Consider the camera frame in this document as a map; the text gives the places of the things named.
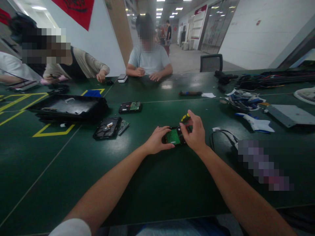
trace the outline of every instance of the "ceiling light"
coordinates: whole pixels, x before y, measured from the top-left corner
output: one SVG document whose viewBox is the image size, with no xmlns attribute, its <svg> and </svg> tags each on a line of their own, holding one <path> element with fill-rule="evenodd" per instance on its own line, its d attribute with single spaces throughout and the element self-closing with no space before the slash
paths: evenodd
<svg viewBox="0 0 315 236">
<path fill-rule="evenodd" d="M 33 6 L 32 8 L 35 10 L 47 10 L 46 8 L 40 6 Z"/>
</svg>

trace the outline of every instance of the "hallway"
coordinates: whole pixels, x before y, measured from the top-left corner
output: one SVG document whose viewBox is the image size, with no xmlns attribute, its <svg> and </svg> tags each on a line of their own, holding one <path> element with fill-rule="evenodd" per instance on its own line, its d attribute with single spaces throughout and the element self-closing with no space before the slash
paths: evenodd
<svg viewBox="0 0 315 236">
<path fill-rule="evenodd" d="M 173 66 L 173 73 L 199 72 L 200 56 L 202 55 L 207 55 L 207 53 L 198 50 L 184 51 L 178 45 L 171 44 L 170 60 Z M 224 61 L 223 55 L 223 71 L 234 70 L 244 70 L 244 68 Z"/>
</svg>

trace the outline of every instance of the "gray t-shirt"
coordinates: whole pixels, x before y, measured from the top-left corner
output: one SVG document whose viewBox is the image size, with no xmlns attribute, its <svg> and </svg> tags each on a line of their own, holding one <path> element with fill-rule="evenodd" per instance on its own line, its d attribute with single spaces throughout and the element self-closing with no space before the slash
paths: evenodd
<svg viewBox="0 0 315 236">
<path fill-rule="evenodd" d="M 165 49 L 155 44 L 151 52 L 144 51 L 141 47 L 134 47 L 128 63 L 134 67 L 144 68 L 146 74 L 152 74 L 164 70 L 171 61 Z"/>
</svg>

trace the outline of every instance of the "black office chair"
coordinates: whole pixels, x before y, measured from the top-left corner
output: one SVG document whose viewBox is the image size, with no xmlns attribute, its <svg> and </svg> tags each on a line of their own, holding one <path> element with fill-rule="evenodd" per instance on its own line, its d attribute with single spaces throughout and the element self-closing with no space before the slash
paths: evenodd
<svg viewBox="0 0 315 236">
<path fill-rule="evenodd" d="M 222 54 L 200 56 L 200 72 L 222 71 L 223 57 Z"/>
</svg>

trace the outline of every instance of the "red poster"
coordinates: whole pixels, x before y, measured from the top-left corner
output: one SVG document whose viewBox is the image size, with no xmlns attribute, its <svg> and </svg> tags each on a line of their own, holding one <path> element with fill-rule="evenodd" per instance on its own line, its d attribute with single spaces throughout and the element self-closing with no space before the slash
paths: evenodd
<svg viewBox="0 0 315 236">
<path fill-rule="evenodd" d="M 0 8 L 0 22 L 5 24 L 5 25 L 8 25 L 8 20 L 11 19 L 11 16 L 9 15 L 9 13 L 7 13 L 6 11 L 2 10 Z"/>
<path fill-rule="evenodd" d="M 94 0 L 52 0 L 84 29 L 89 31 Z"/>
</svg>

